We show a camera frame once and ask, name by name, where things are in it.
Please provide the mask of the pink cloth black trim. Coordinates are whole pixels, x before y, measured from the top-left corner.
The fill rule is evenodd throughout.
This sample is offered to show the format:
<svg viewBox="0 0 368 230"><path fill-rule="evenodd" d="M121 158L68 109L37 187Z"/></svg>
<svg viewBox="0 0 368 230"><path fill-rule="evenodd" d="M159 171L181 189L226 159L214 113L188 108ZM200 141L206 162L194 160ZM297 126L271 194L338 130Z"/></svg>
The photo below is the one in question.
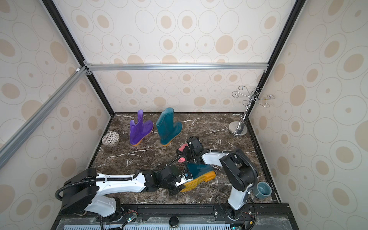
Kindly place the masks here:
<svg viewBox="0 0 368 230"><path fill-rule="evenodd" d="M180 157L178 159L179 163L184 163L186 161L185 157L187 157L190 154L190 148L188 144L183 144L180 148L176 150L176 153L178 155L183 155L183 157Z"/></svg>

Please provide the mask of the teal rubber boot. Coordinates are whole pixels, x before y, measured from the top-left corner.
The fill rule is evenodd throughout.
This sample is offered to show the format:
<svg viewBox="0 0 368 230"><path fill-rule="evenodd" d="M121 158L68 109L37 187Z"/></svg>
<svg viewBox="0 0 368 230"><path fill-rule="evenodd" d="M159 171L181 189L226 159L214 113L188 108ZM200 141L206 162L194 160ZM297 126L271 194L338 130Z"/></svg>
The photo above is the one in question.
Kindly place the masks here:
<svg viewBox="0 0 368 230"><path fill-rule="evenodd" d="M181 122L174 122L174 109L166 108L156 122L160 142L163 146L168 146L170 142L177 137L183 129Z"/></svg>
<svg viewBox="0 0 368 230"><path fill-rule="evenodd" d="M211 165L189 163L187 169L191 173L192 180L183 184L181 192L191 191L202 182L209 182L216 178L216 173Z"/></svg>

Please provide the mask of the purple rubber boot yellow sole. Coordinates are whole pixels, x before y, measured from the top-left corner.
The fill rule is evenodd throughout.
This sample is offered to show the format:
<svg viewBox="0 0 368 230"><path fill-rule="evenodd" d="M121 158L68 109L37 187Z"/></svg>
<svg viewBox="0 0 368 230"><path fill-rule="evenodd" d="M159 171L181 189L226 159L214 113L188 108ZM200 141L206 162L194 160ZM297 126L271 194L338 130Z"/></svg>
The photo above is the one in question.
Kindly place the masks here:
<svg viewBox="0 0 368 230"><path fill-rule="evenodd" d="M130 144L132 146L138 146L153 130L153 122L151 120L143 122L143 115L144 111L139 110L137 112L137 123L134 119L130 121Z"/></svg>

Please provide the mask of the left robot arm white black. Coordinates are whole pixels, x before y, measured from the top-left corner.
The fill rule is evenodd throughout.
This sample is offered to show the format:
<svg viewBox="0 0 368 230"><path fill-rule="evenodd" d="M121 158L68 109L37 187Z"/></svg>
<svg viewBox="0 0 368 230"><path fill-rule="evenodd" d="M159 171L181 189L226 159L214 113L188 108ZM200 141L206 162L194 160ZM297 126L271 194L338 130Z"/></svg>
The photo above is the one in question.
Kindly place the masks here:
<svg viewBox="0 0 368 230"><path fill-rule="evenodd" d="M109 194L155 192L162 188L175 195L192 180L187 166L180 170L173 163L161 170L137 171L131 175L108 175L89 168L65 182L55 192L55 198L62 202L61 214L87 211L109 217L122 211L120 200L108 197Z"/></svg>

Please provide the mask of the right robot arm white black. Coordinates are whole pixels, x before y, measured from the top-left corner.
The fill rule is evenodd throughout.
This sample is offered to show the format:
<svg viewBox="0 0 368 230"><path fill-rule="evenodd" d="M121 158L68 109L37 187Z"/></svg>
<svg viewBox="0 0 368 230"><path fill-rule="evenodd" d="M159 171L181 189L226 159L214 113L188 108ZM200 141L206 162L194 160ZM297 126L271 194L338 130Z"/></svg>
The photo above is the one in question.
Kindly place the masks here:
<svg viewBox="0 0 368 230"><path fill-rule="evenodd" d="M232 186L226 213L230 219L239 218L248 196L258 184L258 171L245 153L241 149L205 149L198 137L188 138L182 153L192 179L184 184L182 191L190 191L202 182L213 180L216 177L213 166L222 167Z"/></svg>

